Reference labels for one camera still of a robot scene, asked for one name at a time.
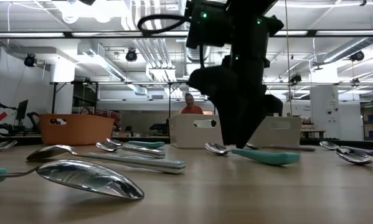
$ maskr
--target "spoon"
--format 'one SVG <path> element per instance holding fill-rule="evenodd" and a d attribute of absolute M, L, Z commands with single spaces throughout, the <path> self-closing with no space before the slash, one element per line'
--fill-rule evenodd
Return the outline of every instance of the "spoon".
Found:
<path fill-rule="evenodd" d="M 132 200 L 144 198 L 142 189 L 122 174 L 92 162 L 72 159 L 48 162 L 27 172 L 6 173 L 6 169 L 0 168 L 0 181 L 34 171 L 56 184 L 79 190 Z"/>
<path fill-rule="evenodd" d="M 47 146 L 42 149 L 36 150 L 27 157 L 27 160 L 32 161 L 46 159 L 66 152 L 71 153 L 71 155 L 73 156 L 101 159 L 104 161 L 114 161 L 124 166 L 145 168 L 172 174 L 180 174 L 184 172 L 186 168 L 186 164 L 184 161 L 173 161 L 169 159 L 153 159 L 151 157 L 142 156 L 119 156 L 113 153 L 91 152 L 87 154 L 78 154 L 74 151 L 73 147 L 64 145 Z"/>
<path fill-rule="evenodd" d="M 367 165 L 373 163 L 373 157 L 359 150 L 347 149 L 339 147 L 334 150 L 336 155 L 345 161 L 356 165 Z"/>
<path fill-rule="evenodd" d="M 107 151 L 107 152 L 115 152 L 117 149 L 123 149 L 130 152 L 136 152 L 142 155 L 151 156 L 154 158 L 162 159 L 166 157 L 166 152 L 163 149 L 148 149 L 146 147 L 140 147 L 140 146 L 133 146 L 133 145 L 123 145 L 123 146 L 117 146 L 112 143 L 104 142 L 97 142 L 96 143 L 97 148 Z"/>
<path fill-rule="evenodd" d="M 298 150 L 298 151 L 308 151 L 308 152 L 313 152 L 316 149 L 313 147 L 301 147 L 301 146 L 263 146 L 261 148 L 255 147 L 253 144 L 247 143 L 247 147 L 250 149 L 286 149 L 286 150 Z"/>
<path fill-rule="evenodd" d="M 4 141 L 0 142 L 0 151 L 4 149 L 9 149 L 10 147 L 17 144 L 17 141 Z"/>
<path fill-rule="evenodd" d="M 213 152 L 220 156 L 224 156 L 229 151 L 231 151 L 233 154 L 237 154 L 272 166 L 292 164 L 300 160 L 299 154 L 291 152 L 270 153 L 245 149 L 227 149 L 225 146 L 221 146 L 220 144 L 211 142 L 206 143 L 205 148 L 208 149 L 210 152 Z"/>
<path fill-rule="evenodd" d="M 352 149 L 352 150 L 355 150 L 355 151 L 361 151 L 361 152 L 363 152 L 367 155 L 373 156 L 373 150 L 370 150 L 370 149 L 361 149 L 361 148 L 356 148 L 356 147 L 351 147 L 351 146 L 338 146 L 335 143 L 331 143 L 331 142 L 328 142 L 328 141 L 321 141 L 321 142 L 319 142 L 319 145 L 326 148 L 326 149 L 332 150 L 332 151 L 336 150 L 340 147 L 343 147 L 343 148 Z"/>
<path fill-rule="evenodd" d="M 215 153 L 220 156 L 224 156 L 230 152 L 230 149 L 227 149 L 225 146 L 221 146 L 217 143 L 208 142 L 205 144 L 205 148 L 210 152 Z"/>
<path fill-rule="evenodd" d="M 116 146 L 122 146 L 124 144 L 131 144 L 131 145 L 135 145 L 135 146 L 141 146 L 141 147 L 147 147 L 147 148 L 150 148 L 150 149 L 157 149 L 159 147 L 163 147 L 165 146 L 166 144 L 164 142 L 142 142 L 142 141 L 129 141 L 127 143 L 124 143 L 122 141 L 119 141 L 119 140 L 116 140 L 116 139 L 106 139 L 106 142 L 108 143 L 111 143 L 113 145 L 116 145 Z"/>

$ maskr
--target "table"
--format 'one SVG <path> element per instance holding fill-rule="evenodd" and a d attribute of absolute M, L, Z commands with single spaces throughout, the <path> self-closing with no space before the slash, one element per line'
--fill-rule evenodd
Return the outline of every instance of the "table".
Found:
<path fill-rule="evenodd" d="M 0 152 L 0 167 L 15 172 L 38 165 L 24 158 L 39 147 Z M 36 173 L 7 179 L 0 183 L 0 223 L 373 223 L 373 166 L 351 165 L 332 151 L 318 147 L 302 152 L 298 164 L 271 167 L 204 149 L 166 150 L 168 158 L 186 161 L 184 174 L 103 164 L 144 190 L 136 202 L 71 189 Z"/>
<path fill-rule="evenodd" d="M 304 138 L 308 139 L 310 133 L 319 133 L 319 138 L 324 139 L 324 132 L 325 130 L 318 130 L 318 129 L 302 129 L 301 133 L 303 134 Z"/>

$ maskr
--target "red shirt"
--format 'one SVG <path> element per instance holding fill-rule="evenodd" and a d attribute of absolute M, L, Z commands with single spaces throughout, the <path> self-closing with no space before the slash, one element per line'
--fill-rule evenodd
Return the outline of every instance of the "red shirt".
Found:
<path fill-rule="evenodd" d="M 203 114 L 203 110 L 201 109 L 200 106 L 194 105 L 193 108 L 185 107 L 182 111 L 181 114 Z"/>

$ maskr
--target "computer monitor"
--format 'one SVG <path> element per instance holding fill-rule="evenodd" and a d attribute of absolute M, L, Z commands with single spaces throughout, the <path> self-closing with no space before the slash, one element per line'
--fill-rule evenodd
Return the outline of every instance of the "computer monitor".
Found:
<path fill-rule="evenodd" d="M 24 100 L 19 103 L 19 106 L 17 107 L 16 120 L 21 121 L 26 117 L 28 103 L 29 100 Z"/>

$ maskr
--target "orange bin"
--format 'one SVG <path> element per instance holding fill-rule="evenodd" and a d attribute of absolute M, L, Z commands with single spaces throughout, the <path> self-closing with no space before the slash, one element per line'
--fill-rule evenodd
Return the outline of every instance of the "orange bin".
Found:
<path fill-rule="evenodd" d="M 42 142 L 45 145 L 82 146 L 110 138 L 114 120 L 85 114 L 40 115 Z"/>

